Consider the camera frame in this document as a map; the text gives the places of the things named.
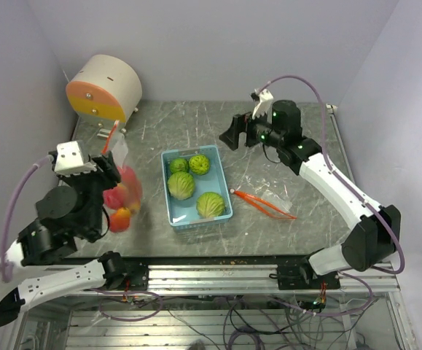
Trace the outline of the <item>white round drawer box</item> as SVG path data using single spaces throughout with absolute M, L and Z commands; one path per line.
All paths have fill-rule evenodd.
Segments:
M 124 128 L 138 110 L 143 89 L 134 69 L 110 55 L 92 56 L 66 86 L 73 110 L 102 128 Z

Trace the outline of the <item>clear zip bag orange zipper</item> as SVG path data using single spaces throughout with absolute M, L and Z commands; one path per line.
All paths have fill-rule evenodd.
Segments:
M 103 192 L 103 202 L 111 212 L 106 214 L 109 231 L 121 233 L 130 227 L 132 217 L 140 212 L 143 189 L 136 172 L 126 164 L 129 149 L 119 120 L 109 131 L 101 154 L 107 155 L 109 152 L 120 173 L 120 182 Z

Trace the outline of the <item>dark red apple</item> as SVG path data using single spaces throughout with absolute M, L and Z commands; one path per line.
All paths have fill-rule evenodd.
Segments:
M 143 189 L 136 172 L 129 166 L 119 168 L 121 185 L 126 189 L 125 204 L 127 206 L 140 203 L 143 196 Z

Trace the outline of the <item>light blue plastic basket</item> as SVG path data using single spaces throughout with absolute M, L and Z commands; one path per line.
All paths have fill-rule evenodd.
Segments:
M 168 186 L 172 176 L 170 165 L 176 159 L 189 161 L 196 155 L 208 158 L 210 168 L 206 174 L 197 175 L 192 171 L 189 175 L 195 185 L 193 194 L 186 199 L 175 198 Z M 161 154 L 165 202 L 168 212 L 168 222 L 174 230 L 195 229 L 206 225 L 216 225 L 228 222 L 233 216 L 230 194 L 225 179 L 219 150 L 215 145 L 206 145 L 188 149 L 174 149 Z M 223 211 L 215 217 L 205 218 L 197 210 L 198 198 L 205 193 L 213 192 L 222 197 Z

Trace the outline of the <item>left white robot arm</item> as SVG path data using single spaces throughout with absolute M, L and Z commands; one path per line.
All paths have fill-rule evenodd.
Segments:
M 36 219 L 0 258 L 0 327 L 50 300 L 84 289 L 119 289 L 126 280 L 121 255 L 107 252 L 77 268 L 48 273 L 48 268 L 77 251 L 76 238 L 90 243 L 105 236 L 110 221 L 103 192 L 120 183 L 110 152 L 96 157 L 74 154 L 61 186 L 35 205 Z

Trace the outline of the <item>green custard apple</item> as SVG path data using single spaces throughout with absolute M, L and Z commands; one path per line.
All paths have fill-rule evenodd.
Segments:
M 202 154 L 194 155 L 189 159 L 189 169 L 196 175 L 205 175 L 211 167 L 210 160 Z

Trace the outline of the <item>red orange bell pepper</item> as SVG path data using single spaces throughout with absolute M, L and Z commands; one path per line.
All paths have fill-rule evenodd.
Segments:
M 109 216 L 109 230 L 121 233 L 130 227 L 131 212 L 128 208 L 119 208 Z

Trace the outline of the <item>large red apple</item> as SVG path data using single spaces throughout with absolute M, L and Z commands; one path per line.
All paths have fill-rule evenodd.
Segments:
M 124 206 L 125 188 L 116 186 L 110 190 L 103 191 L 103 202 L 106 207 L 112 210 L 118 210 Z

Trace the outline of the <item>green cabbage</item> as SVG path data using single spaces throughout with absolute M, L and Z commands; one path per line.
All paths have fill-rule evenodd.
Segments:
M 224 198 L 216 192 L 205 192 L 197 199 L 196 210 L 204 219 L 218 217 L 225 210 Z
M 179 171 L 170 176 L 167 181 L 169 193 L 177 200 L 183 201 L 193 196 L 195 180 L 187 172 Z

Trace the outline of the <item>small green fruit back left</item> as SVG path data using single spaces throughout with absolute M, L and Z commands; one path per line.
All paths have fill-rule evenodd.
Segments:
M 175 174 L 177 172 L 189 172 L 189 163 L 185 158 L 175 158 L 169 164 L 170 172 Z

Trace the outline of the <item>aluminium rail frame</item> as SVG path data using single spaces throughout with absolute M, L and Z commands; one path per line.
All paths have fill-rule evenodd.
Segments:
M 22 314 L 7 349 L 416 349 L 396 277 L 331 274 L 305 287 L 286 257 L 134 259 L 109 295 Z

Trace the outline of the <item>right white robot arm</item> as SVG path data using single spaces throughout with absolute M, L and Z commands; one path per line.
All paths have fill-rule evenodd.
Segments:
M 285 166 L 313 185 L 337 209 L 351 231 L 341 244 L 306 257 L 298 272 L 304 287 L 317 287 L 331 272 L 377 268 L 380 261 L 398 252 L 398 208 L 379 204 L 338 171 L 321 146 L 304 136 L 301 111 L 295 102 L 276 101 L 271 111 L 260 117 L 251 112 L 237 114 L 219 138 L 236 150 L 241 133 L 246 135 L 246 147 L 261 144 L 274 148 Z

